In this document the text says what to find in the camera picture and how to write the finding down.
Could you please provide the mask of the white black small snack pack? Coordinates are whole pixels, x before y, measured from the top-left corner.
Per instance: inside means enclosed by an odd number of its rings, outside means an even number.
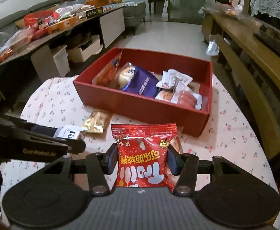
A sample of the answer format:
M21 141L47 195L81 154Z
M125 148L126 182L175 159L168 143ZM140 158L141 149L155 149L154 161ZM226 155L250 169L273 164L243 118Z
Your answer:
M57 128L54 138L83 140L84 134L87 131L86 127L79 127L75 125L65 125Z

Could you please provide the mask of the white storage bin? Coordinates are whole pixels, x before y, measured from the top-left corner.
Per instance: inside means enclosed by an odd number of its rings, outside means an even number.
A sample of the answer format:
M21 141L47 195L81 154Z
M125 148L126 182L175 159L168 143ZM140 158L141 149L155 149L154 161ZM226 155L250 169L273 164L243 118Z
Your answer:
M73 63L82 63L88 60L92 55L97 55L103 49L100 43L99 35L93 35L91 41L86 44L67 51L68 60Z

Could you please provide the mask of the pink sausages vacuum pack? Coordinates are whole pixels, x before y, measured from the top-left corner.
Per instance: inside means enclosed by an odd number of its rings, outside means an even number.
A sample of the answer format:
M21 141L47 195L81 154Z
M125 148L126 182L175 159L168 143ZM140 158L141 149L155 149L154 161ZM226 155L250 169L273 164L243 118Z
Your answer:
M201 110L202 96L193 92L187 85L182 81L179 81L174 89L174 94L171 99L171 103L181 105L187 108L194 108Z

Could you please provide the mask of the dark long side table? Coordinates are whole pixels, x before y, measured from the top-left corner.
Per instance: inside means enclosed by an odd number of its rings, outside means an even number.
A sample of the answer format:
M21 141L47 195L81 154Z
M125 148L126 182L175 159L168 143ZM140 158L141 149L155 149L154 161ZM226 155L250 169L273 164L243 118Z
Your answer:
M55 64L51 63L52 48L69 45L73 37L88 34L98 34L101 43L108 47L124 30L123 9L116 8L28 44L0 64L3 104L12 107L23 90L36 79L45 81L60 76Z

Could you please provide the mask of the clear plastic bag red snacks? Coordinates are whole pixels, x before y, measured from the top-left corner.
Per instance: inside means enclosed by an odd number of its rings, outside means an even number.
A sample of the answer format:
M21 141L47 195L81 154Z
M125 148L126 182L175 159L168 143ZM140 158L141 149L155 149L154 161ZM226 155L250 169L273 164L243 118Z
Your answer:
M0 32L0 63L27 46L35 32L31 27L18 30L13 35Z

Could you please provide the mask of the grey green sofa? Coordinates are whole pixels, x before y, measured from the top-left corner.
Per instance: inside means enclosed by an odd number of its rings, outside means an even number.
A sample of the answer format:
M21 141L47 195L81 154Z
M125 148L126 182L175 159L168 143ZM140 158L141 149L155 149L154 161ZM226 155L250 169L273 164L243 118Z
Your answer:
M27 10L19 10L0 19L0 31L5 31L7 34L15 33L18 30L18 26L15 24L20 20L20 28L24 26L22 22L23 18L27 14L39 12L47 9L51 9L60 2L60 0L47 0L42 3L38 3ZM137 27L142 19L146 15L145 2L125 2L118 4L109 4L103 6L103 10L106 12L115 8L123 8L123 16L126 27Z

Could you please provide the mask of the wooden tv cabinet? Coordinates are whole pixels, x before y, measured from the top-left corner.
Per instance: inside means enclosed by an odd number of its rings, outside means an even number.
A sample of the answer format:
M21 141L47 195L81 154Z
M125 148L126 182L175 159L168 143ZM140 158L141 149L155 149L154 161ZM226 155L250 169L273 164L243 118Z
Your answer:
M262 23L204 7L199 13L204 38L215 37L221 62L250 105L267 159L280 157L280 57L256 38Z

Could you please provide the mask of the pale bread clear pack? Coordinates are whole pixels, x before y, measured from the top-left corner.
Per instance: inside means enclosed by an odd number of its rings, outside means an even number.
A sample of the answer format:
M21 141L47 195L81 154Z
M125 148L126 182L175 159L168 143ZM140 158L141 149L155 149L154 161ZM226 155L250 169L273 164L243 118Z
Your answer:
M127 62L118 72L116 82L120 89L123 89L133 78L135 66Z

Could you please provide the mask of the orange flat box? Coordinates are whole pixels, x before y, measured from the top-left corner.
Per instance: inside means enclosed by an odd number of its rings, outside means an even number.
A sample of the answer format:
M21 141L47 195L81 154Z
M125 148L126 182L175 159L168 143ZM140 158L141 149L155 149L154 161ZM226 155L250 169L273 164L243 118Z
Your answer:
M59 21L55 24L48 26L47 32L48 32L48 34L60 32L60 31L66 30L68 28L71 28L72 26L75 26L78 23L79 23L78 16L70 17L70 18L64 19L62 21Z

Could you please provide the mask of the orange brown snack pack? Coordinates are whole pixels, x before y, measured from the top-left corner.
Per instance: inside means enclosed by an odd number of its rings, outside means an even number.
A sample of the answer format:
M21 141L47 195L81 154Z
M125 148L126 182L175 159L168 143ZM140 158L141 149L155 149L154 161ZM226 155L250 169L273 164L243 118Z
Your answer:
M103 69L93 78L92 84L108 86L116 76L121 56L122 51L103 67Z

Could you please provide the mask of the blue wafer biscuit pack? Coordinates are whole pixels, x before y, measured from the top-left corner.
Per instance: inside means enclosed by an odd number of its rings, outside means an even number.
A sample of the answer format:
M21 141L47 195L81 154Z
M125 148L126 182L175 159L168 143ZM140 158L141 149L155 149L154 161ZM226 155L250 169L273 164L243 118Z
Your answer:
M131 81L123 87L122 91L154 98L159 91L156 86L158 81L154 74L137 65Z

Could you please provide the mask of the red candy snack bag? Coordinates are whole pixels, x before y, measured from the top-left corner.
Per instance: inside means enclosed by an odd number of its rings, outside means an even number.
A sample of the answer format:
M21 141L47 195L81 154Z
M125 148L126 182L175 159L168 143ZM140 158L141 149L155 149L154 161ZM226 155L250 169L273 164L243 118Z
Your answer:
M167 187L173 191L166 159L170 142L177 136L175 123L112 124L111 133L118 144L117 187Z

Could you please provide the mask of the gold brown snack bar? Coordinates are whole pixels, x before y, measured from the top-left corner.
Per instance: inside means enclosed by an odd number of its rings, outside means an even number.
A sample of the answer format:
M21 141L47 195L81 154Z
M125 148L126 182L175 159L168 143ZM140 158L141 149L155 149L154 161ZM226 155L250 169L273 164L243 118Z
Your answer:
M94 109L83 124L87 133L103 134L111 120L112 113L104 110Z

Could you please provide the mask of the white snack pouch red seal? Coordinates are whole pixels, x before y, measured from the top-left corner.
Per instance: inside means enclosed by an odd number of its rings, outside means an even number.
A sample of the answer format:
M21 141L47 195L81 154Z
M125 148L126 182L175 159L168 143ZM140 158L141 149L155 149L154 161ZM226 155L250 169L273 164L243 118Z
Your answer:
M192 80L193 78L189 75L183 74L174 69L169 69L168 71L163 71L162 78L156 83L156 87L173 90L180 81L183 84L188 85Z

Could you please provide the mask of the round cake clear wrapper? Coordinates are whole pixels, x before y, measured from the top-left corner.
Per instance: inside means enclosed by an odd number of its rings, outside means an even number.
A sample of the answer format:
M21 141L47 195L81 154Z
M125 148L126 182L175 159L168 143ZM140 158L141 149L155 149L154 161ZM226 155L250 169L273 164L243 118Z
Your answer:
M170 145L173 146L179 154L182 154L184 152L179 136L176 136L175 138L173 138L170 141ZM168 176L168 180L173 184L173 186L175 186L175 184L178 180L178 177L174 176L171 173L168 165L166 165L166 175Z

